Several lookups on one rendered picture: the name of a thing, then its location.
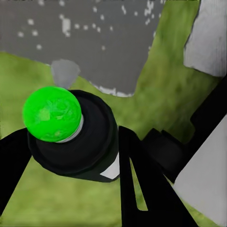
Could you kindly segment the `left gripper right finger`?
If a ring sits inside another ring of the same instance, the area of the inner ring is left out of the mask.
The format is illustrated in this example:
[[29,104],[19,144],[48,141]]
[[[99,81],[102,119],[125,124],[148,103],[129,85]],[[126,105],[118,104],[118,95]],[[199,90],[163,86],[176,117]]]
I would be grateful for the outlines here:
[[[122,227],[198,227],[137,134],[118,129]],[[137,208],[130,158],[148,211]]]

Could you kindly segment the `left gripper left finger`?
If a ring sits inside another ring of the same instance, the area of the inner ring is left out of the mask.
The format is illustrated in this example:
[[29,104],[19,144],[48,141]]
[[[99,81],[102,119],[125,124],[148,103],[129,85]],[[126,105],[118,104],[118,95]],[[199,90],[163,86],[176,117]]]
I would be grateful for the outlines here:
[[27,131],[19,129],[0,140],[0,217],[32,157]]

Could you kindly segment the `insectifuge atomizer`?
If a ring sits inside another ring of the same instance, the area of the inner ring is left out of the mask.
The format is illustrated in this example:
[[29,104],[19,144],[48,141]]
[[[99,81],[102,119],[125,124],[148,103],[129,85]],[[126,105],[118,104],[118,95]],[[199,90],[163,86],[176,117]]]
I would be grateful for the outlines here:
[[23,120],[28,148],[44,169],[57,175],[102,183],[120,177],[119,129],[111,108],[92,93],[69,90],[80,68],[51,63],[54,86],[26,100]]

